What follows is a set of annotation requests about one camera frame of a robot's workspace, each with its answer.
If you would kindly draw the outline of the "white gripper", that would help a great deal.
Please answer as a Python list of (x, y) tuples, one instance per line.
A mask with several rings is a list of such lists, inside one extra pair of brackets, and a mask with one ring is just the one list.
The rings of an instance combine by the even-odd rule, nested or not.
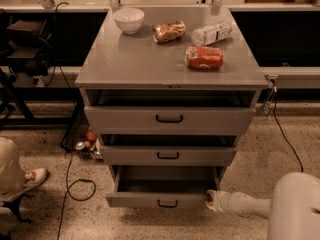
[(228, 193), (226, 191), (207, 191), (208, 200), (205, 202), (208, 209), (218, 212), (225, 213), (227, 211), (226, 201)]

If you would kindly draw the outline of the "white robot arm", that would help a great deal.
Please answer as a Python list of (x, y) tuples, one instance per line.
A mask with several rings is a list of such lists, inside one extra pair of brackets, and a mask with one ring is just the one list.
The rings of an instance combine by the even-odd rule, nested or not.
[(268, 220), (267, 240), (320, 240), (320, 179), (293, 172), (280, 178), (270, 199), (242, 192), (208, 190), (206, 206), (216, 213)]

